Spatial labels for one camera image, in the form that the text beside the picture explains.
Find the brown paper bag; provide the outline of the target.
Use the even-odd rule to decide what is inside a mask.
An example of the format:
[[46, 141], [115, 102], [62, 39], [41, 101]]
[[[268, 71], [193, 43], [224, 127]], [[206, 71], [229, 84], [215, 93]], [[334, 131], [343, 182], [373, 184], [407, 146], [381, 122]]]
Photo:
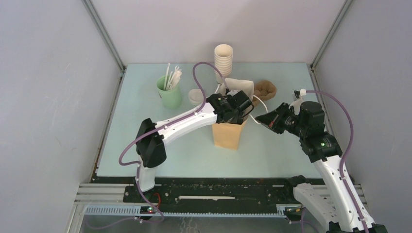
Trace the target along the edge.
[[[218, 93], [223, 93], [224, 88], [228, 87], [230, 90], [243, 90], [251, 99], [254, 92], [254, 82], [249, 80], [238, 80], [232, 78], [225, 78], [226, 84], [223, 84], [219, 89]], [[263, 104], [264, 108], [267, 109], [267, 106], [262, 100], [257, 96], [256, 98]], [[240, 136], [243, 131], [246, 122], [256, 120], [251, 114], [247, 115], [245, 121], [239, 124], [230, 124], [230, 123], [220, 123], [212, 125], [213, 140], [214, 145], [217, 147], [222, 147], [231, 150], [237, 150], [240, 143]]]

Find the brown pulp cup carrier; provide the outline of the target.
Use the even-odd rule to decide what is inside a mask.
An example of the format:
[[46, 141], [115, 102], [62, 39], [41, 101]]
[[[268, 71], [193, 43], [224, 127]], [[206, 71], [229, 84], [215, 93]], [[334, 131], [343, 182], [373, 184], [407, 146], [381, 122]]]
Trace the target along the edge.
[[252, 103], [254, 106], [259, 105], [261, 102], [256, 98], [256, 96], [263, 102], [268, 101], [275, 97], [277, 92], [276, 86], [268, 81], [263, 80], [257, 83], [254, 83], [254, 92], [252, 95]]

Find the white plastic lids stack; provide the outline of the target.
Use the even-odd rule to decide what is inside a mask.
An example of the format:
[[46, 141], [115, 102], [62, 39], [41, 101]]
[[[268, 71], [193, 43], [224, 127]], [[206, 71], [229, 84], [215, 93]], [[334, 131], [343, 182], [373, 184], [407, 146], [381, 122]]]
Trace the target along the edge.
[[200, 105], [204, 101], [203, 93], [201, 89], [192, 89], [188, 93], [189, 101], [192, 105]]

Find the stack of paper cups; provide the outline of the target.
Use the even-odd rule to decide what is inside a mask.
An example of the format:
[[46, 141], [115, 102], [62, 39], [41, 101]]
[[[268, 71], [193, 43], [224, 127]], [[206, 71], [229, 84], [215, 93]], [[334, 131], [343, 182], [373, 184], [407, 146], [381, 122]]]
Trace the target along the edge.
[[233, 48], [228, 44], [220, 44], [214, 49], [214, 66], [227, 78], [232, 71]]

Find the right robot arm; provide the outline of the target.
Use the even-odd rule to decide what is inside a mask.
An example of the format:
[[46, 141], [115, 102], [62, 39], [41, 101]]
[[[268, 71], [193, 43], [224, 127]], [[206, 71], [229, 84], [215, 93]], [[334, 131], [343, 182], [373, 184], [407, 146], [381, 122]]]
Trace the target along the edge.
[[303, 204], [328, 233], [387, 232], [365, 209], [346, 167], [340, 165], [342, 150], [336, 138], [325, 131], [324, 118], [321, 105], [313, 101], [303, 102], [298, 114], [283, 103], [256, 117], [257, 122], [277, 134], [288, 131], [299, 138], [302, 151], [321, 174], [333, 204], [317, 195], [303, 176], [293, 177], [291, 184], [283, 188], [284, 200]]

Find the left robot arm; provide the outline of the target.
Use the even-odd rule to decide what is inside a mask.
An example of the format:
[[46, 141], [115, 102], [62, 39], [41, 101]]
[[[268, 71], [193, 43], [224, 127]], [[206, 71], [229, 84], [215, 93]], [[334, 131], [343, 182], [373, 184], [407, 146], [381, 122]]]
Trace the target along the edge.
[[139, 165], [136, 174], [135, 196], [141, 202], [153, 198], [155, 174], [167, 158], [166, 145], [198, 128], [212, 124], [242, 124], [254, 109], [244, 91], [235, 94], [215, 93], [194, 109], [164, 121], [144, 120], [136, 136]]

